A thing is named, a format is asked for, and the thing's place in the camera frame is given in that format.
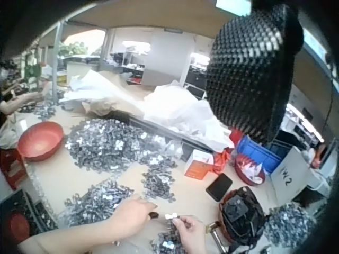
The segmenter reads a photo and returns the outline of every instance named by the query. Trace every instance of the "worker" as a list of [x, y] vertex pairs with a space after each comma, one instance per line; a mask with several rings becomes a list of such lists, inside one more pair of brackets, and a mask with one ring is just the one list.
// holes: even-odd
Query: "worker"
[[41, 92], [23, 94], [9, 102], [3, 100], [3, 95], [0, 92], [0, 149], [7, 150], [16, 147], [19, 137], [15, 132], [13, 113], [28, 102], [42, 101], [48, 90], [49, 86], [45, 84]]
[[[157, 206], [138, 195], [124, 200], [109, 219], [69, 229], [56, 229], [28, 238], [19, 245], [21, 253], [85, 253], [94, 246], [112, 244], [140, 232]], [[173, 219], [188, 254], [206, 254], [205, 227], [191, 217]]]

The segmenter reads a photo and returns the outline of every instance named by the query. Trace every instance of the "red stool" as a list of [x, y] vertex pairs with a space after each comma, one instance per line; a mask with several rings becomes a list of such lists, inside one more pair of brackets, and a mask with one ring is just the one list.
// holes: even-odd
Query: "red stool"
[[[15, 161], [19, 163], [21, 169], [14, 175], [10, 176], [11, 165]], [[9, 186], [14, 191], [16, 190], [18, 183], [27, 176], [25, 164], [23, 163], [22, 157], [16, 149], [0, 149], [0, 169], [4, 174]]]

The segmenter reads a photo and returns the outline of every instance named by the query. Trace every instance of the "orange box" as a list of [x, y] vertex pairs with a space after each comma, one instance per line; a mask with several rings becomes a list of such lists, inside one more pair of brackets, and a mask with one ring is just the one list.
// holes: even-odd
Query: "orange box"
[[213, 170], [213, 155], [199, 150], [193, 150], [186, 162], [185, 176], [203, 180], [208, 171]]

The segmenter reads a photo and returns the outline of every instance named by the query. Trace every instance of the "desk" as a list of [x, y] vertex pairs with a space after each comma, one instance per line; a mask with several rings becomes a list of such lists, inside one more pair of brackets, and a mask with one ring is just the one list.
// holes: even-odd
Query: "desk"
[[[33, 114], [19, 114], [18, 118], [23, 118], [28, 127], [40, 122]], [[50, 121], [59, 123], [64, 133], [70, 133], [70, 128], [77, 125], [86, 116], [67, 112], [57, 107], [56, 115]], [[57, 219], [58, 215], [65, 209], [64, 201], [71, 198], [75, 193], [84, 195], [91, 185], [96, 185], [101, 181], [112, 177], [109, 173], [101, 173], [86, 169], [80, 169], [74, 164], [74, 159], [68, 150], [62, 146], [51, 158], [42, 162], [28, 162], [27, 172], [33, 185], [37, 189], [41, 199], [50, 214]], [[196, 180], [183, 175], [185, 163], [177, 162], [178, 167], [173, 169], [173, 177], [176, 180], [171, 187], [171, 192], [175, 194], [176, 202], [169, 203], [161, 198], [151, 199], [158, 205], [159, 213], [194, 214], [205, 224], [210, 224], [217, 220], [218, 203], [215, 202], [205, 191], [212, 181], [217, 177], [214, 173], [208, 173], [203, 180]], [[131, 167], [117, 179], [118, 184], [125, 185], [135, 190], [135, 193], [142, 194], [143, 185], [141, 183], [142, 173], [147, 171], [147, 166], [134, 163]], [[245, 184], [237, 177], [231, 166], [226, 166], [224, 173], [233, 180], [230, 188], [237, 189]], [[265, 212], [269, 208], [276, 207], [275, 193], [268, 179], [261, 186], [251, 187], [258, 201]], [[141, 234], [126, 240], [114, 253], [151, 253], [149, 240], [156, 238], [157, 233], [165, 230], [165, 225], [157, 220], [151, 221]], [[268, 245], [267, 239], [262, 237], [253, 253]], [[207, 236], [208, 253], [219, 253], [218, 248], [210, 235]]]

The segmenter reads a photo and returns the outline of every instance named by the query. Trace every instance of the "white sign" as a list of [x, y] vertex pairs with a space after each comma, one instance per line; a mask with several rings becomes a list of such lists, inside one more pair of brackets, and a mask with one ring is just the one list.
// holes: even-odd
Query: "white sign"
[[297, 196], [308, 183], [312, 173], [298, 148], [293, 147], [271, 174], [278, 205], [284, 205]]

